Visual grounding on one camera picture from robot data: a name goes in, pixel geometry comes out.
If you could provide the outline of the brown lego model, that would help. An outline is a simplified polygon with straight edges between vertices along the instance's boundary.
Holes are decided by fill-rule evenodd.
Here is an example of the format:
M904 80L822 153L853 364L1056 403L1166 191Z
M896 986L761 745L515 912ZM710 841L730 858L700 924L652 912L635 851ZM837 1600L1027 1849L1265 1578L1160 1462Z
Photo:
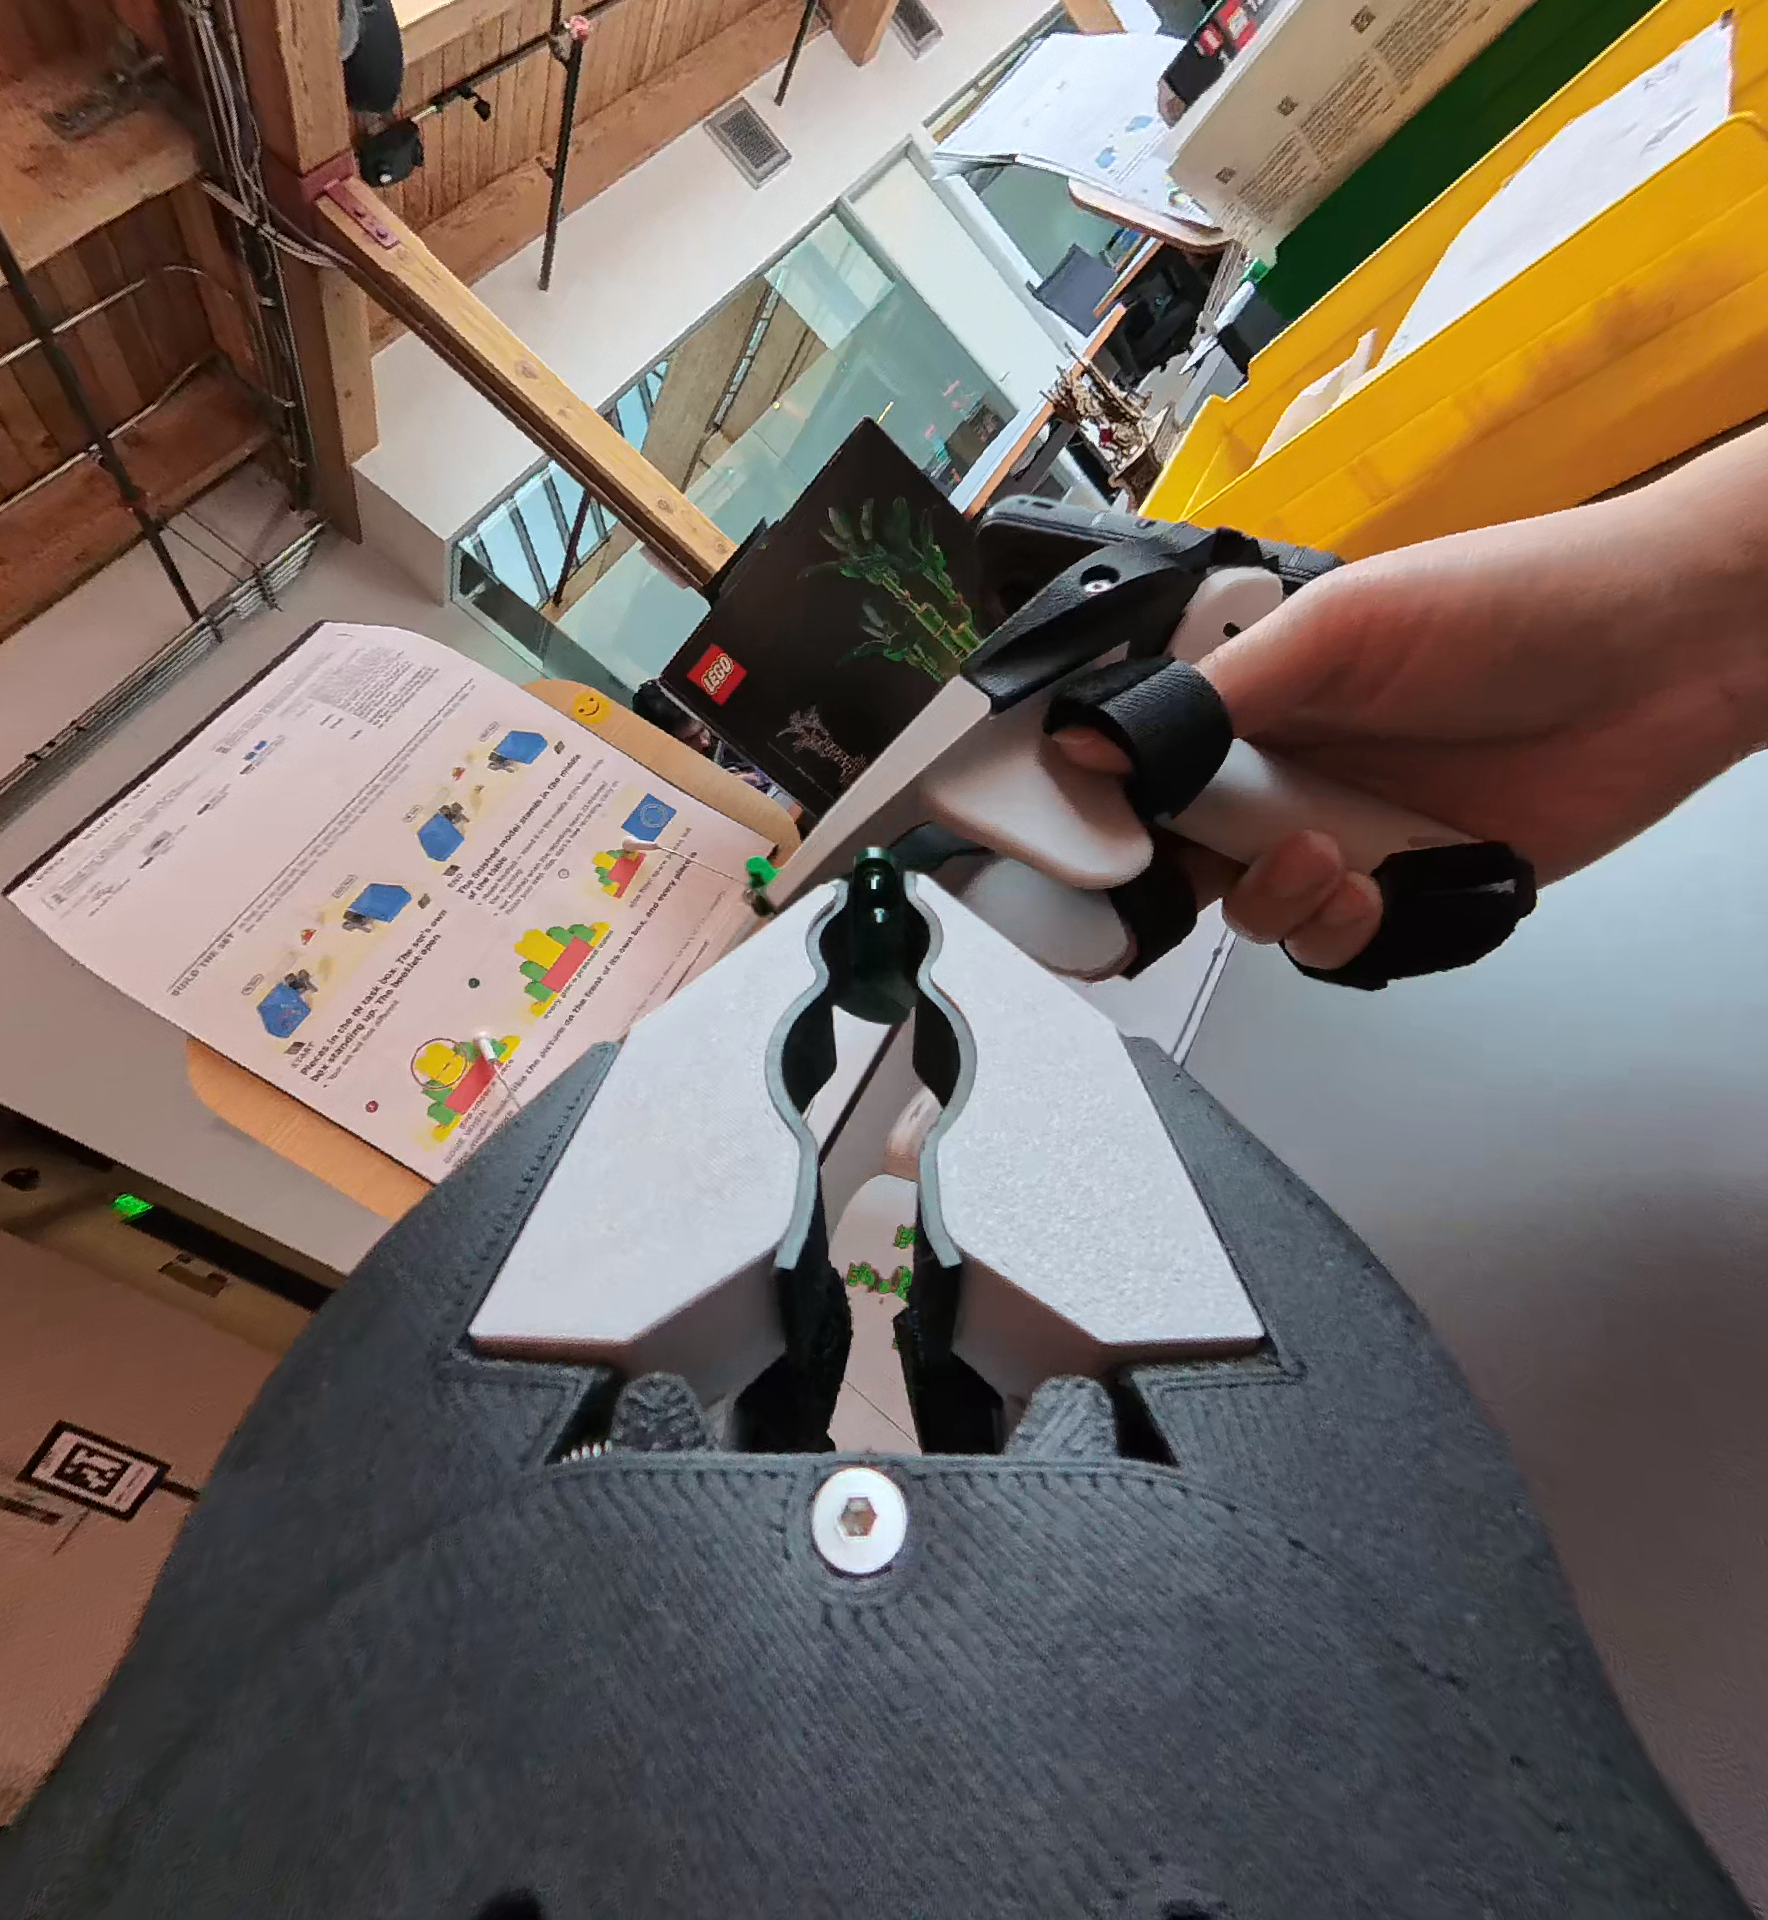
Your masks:
M1172 407L1149 407L1140 393L1089 363L1067 364L1044 390L1044 403L1091 449L1110 483L1149 489L1145 479L1132 483L1126 475L1136 469L1160 470L1160 436Z

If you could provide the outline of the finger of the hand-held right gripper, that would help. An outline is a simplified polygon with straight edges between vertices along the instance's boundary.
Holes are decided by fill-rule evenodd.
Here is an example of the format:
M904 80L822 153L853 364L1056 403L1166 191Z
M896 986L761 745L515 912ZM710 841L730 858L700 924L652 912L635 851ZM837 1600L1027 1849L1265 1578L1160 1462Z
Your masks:
M937 783L948 798L967 770L991 768L995 749L1011 762L1001 770L1005 801L1015 805L1020 768L1031 772L1034 788L1043 780L1043 710L1044 693L992 710L978 686L952 679L804 836L776 879L753 889L753 912L757 918L784 912L816 885L848 877L863 848L885 848L902 831L939 823L959 832L961 823L926 795L926 788Z

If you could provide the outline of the white paper sheet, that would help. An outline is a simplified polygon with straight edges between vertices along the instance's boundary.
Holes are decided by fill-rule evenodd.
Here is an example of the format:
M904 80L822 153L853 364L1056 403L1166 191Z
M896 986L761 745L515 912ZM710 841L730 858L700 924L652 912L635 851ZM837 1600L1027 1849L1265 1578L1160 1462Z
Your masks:
M1374 334L1360 337L1340 369L1290 403L1261 458L1297 439L1350 393L1439 338L1709 139L1732 116L1734 46L1737 16L1726 13L1604 105L1569 122L1449 242L1391 344L1377 351Z

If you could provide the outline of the person's right hand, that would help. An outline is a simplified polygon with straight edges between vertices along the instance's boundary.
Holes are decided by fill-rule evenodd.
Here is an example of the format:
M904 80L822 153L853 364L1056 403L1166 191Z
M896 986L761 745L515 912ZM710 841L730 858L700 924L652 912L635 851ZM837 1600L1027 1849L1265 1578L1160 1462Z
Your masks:
M1202 679L1238 737L1585 874L1742 755L1667 479L1347 565Z

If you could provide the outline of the cardboard box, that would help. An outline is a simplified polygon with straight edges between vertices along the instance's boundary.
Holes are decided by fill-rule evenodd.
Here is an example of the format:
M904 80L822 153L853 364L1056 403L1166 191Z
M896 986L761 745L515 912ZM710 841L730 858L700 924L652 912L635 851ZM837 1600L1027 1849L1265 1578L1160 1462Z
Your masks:
M123 1659L189 1505L113 1518L21 1482L61 1428L200 1486L307 1314L249 1283L113 1280L0 1231L0 1802L28 1794Z

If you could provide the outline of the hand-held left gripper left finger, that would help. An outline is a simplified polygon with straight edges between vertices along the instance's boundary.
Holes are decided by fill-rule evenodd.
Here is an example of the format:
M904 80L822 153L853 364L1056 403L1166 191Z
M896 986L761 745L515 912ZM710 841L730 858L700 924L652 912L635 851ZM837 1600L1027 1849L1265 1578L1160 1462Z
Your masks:
M850 1306L807 1121L837 1065L809 889L611 1050L467 1344L495 1360L675 1376L754 1453L830 1453Z

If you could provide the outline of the wooden clipboard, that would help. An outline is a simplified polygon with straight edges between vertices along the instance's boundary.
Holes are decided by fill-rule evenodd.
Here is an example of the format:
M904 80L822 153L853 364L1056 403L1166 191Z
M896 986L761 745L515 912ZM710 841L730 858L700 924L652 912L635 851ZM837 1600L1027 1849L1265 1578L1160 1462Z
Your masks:
M753 831L779 868L799 852L800 831L787 805L779 805L670 732L661 732L606 693L575 681L538 681L526 693L595 732L606 747L642 763L675 789ZM430 1182L410 1169L305 1108L286 1092L248 1075L248 1067L223 1060L209 1044L189 1040L185 1055L193 1092L215 1118L282 1161L317 1175L370 1215L400 1220L430 1191Z

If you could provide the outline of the dark green lego leaf piece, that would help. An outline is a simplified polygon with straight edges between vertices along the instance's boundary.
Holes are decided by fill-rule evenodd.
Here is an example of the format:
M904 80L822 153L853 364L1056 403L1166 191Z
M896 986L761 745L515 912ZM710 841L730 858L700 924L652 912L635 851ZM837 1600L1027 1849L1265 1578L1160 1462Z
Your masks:
M835 1004L872 1024L911 1019L926 931L889 851L866 848L855 858L837 927Z

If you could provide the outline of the black electronic device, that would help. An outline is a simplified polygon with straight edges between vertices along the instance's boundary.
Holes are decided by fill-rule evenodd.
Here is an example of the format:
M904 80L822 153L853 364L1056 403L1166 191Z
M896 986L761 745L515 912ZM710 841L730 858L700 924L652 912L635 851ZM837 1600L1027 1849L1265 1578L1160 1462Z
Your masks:
M90 1267L129 1286L176 1283L215 1301L230 1288L256 1288L302 1311L321 1308L345 1277L291 1247L249 1234L223 1215L197 1212L173 1188L134 1175L90 1172L57 1191L54 1182L28 1194L12 1234Z

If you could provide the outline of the laminated instruction sheet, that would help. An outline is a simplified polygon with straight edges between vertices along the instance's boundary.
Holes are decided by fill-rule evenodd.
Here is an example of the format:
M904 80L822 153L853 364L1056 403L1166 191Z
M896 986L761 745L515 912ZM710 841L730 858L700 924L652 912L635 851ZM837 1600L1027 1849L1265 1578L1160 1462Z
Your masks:
M416 1182L749 924L794 823L602 693L319 624L8 887L65 958Z

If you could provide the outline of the white air vent grille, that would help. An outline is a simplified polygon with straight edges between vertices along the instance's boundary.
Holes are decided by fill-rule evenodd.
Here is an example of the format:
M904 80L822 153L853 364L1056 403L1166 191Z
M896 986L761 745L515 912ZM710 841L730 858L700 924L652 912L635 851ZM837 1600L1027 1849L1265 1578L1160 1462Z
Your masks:
M784 139L743 96L730 97L724 110L713 113L703 130L753 191L769 183L793 161Z

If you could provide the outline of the black lego set box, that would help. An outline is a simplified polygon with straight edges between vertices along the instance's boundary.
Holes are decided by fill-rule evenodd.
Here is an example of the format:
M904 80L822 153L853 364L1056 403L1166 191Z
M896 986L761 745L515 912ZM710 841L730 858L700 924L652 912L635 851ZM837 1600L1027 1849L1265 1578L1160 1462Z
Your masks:
M816 828L991 637L975 528L862 420L632 710Z

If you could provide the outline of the white curved poster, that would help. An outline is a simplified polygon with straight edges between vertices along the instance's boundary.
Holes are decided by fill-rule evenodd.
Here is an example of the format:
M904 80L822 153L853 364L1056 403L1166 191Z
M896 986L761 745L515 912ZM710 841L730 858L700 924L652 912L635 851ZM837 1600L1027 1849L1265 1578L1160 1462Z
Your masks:
M1160 80L1185 51L1162 34L1048 34L937 145L945 163L1027 163L1158 219L1209 228L1169 176Z

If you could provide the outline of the lego instruction booklet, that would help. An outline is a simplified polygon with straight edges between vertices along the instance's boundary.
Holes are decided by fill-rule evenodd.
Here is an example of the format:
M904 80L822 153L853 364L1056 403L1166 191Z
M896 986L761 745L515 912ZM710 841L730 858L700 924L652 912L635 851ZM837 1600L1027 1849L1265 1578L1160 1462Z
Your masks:
M848 1286L853 1346L830 1419L840 1453L916 1456L916 1420L896 1342L916 1263L916 1187L896 1175L866 1181L830 1234Z

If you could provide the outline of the yellow plastic bin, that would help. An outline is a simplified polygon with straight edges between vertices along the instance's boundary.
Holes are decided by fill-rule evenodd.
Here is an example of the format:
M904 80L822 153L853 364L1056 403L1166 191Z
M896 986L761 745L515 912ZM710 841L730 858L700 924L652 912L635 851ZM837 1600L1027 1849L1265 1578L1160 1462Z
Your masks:
M1721 17L1727 117L1290 443L1287 404L1391 344L1449 245L1556 135ZM1611 495L1768 417L1768 4L1655 4L1211 396L1145 511L1384 554Z

